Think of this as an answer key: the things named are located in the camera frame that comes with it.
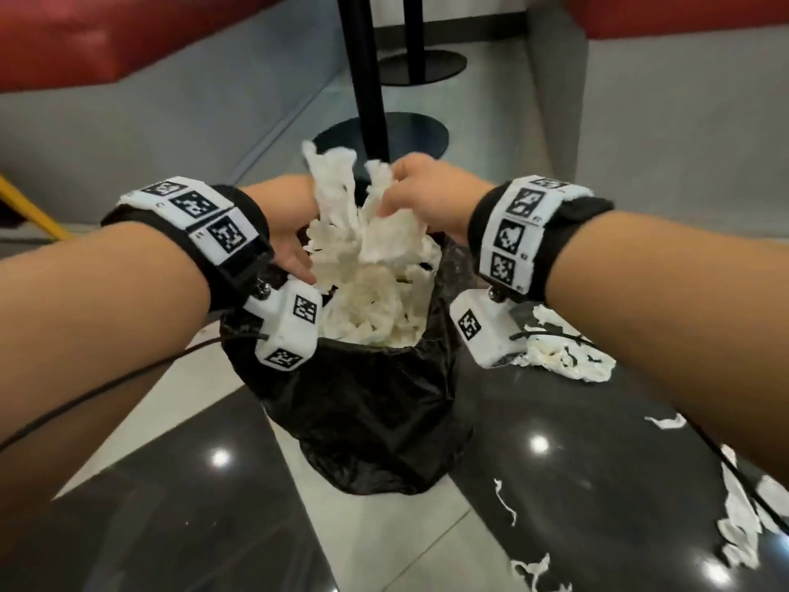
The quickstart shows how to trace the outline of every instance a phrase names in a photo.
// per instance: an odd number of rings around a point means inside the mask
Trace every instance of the wrist strap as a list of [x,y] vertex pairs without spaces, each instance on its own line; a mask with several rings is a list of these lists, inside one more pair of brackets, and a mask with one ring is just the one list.
[[614,204],[586,187],[531,176],[494,188],[468,223],[479,275],[516,301],[545,302],[558,254],[588,220]]
[[200,268],[211,311],[243,305],[274,253],[261,208],[241,190],[173,177],[123,195],[103,227],[142,222],[165,234]]

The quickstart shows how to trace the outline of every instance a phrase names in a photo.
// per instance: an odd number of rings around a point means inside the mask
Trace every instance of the red seat cushion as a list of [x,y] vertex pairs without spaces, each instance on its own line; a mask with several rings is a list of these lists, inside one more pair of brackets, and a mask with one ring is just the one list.
[[0,91],[111,83],[281,0],[0,0]]
[[789,23],[789,0],[564,0],[592,39]]

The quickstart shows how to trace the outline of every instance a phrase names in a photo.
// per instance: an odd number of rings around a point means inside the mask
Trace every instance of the black trash bag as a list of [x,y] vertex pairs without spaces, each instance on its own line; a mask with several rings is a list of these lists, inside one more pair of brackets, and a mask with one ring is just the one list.
[[[415,347],[321,338],[315,355],[292,372],[263,366],[253,338],[222,348],[269,417],[299,440],[334,487],[360,495],[423,493],[455,465],[472,433],[453,412],[462,342],[449,303],[473,284],[468,251],[447,239]],[[261,320],[243,310],[222,318],[223,335],[260,328]]]

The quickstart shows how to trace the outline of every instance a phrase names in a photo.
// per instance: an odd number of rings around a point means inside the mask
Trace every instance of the hand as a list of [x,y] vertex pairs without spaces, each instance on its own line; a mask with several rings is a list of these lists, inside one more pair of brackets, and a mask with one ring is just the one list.
[[380,218],[407,208],[430,230],[447,233],[461,245],[468,245],[471,214],[494,185],[425,154],[409,154],[398,160],[392,174],[399,182],[383,194]]
[[286,174],[242,188],[266,216],[274,263],[308,284],[316,282],[310,271],[312,260],[296,238],[296,231],[318,217],[314,186],[312,177],[306,174]]

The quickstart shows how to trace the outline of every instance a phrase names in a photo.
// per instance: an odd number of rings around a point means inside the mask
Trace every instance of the yellow pole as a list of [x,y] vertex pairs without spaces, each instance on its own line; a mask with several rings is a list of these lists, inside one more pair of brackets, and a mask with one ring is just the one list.
[[66,241],[74,238],[74,235],[68,230],[61,227],[42,210],[36,208],[33,203],[22,195],[18,188],[11,185],[1,174],[0,199],[57,241]]

